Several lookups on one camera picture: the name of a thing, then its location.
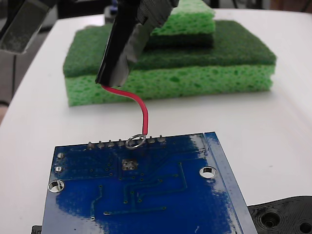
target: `red wire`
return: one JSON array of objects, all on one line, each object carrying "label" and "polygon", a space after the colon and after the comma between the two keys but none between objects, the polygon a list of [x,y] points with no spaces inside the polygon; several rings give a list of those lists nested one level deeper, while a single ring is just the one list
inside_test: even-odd
[{"label": "red wire", "polygon": [[122,90],[119,90],[119,89],[114,89],[112,87],[104,86],[104,85],[102,85],[102,88],[105,89],[108,92],[113,93],[113,94],[117,94],[117,95],[128,97],[128,98],[132,98],[134,101],[136,101],[139,104],[139,106],[142,109],[142,113],[143,113],[142,134],[143,135],[147,135],[147,130],[148,130],[148,112],[147,112],[147,108],[146,108],[146,105],[143,102],[143,100],[138,95],[135,95],[135,94],[130,93],[130,92],[122,91]]}]

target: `stacked sponges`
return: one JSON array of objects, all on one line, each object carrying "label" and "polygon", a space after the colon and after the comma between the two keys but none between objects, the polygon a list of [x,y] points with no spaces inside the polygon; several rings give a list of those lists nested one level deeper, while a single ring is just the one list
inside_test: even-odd
[{"label": "stacked sponges", "polygon": [[[122,90],[143,99],[269,90],[275,55],[237,22],[214,22],[214,12],[200,4],[180,1],[152,33]],[[110,30],[105,25],[77,32],[64,64],[69,105],[128,101],[95,84]]]}]

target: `table surface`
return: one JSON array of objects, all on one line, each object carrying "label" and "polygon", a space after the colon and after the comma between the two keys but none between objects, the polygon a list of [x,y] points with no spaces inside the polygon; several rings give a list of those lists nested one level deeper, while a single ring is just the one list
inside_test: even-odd
[{"label": "table surface", "polygon": [[[149,133],[215,131],[247,205],[312,195],[312,15],[216,10],[278,56],[271,92],[148,101]],[[54,147],[127,139],[141,131],[136,103],[69,108],[63,62],[75,31],[103,16],[59,20],[0,126],[1,233],[41,225]]]}]

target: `screw hole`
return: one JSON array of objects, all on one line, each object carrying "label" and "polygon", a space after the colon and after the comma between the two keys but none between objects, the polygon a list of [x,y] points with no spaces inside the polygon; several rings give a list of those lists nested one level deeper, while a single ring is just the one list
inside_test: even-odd
[{"label": "screw hole", "polygon": [[199,174],[206,179],[212,179],[216,176],[216,169],[213,167],[203,167],[199,170]]},{"label": "screw hole", "polygon": [[52,193],[59,193],[64,189],[64,187],[65,187],[65,184],[63,181],[54,180],[49,184],[48,189]]},{"label": "screw hole", "polygon": [[268,212],[265,215],[262,216],[261,222],[266,226],[267,228],[273,228],[276,227],[280,223],[280,218],[278,214],[273,212]]},{"label": "screw hole", "polygon": [[302,233],[310,233],[312,230],[312,226],[310,223],[303,223],[300,225],[300,231]]}]

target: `blue circuit board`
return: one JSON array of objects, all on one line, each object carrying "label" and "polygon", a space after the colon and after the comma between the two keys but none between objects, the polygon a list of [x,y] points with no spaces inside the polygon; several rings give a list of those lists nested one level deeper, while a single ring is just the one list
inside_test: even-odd
[{"label": "blue circuit board", "polygon": [[257,233],[215,133],[59,146],[49,186],[42,234]]}]

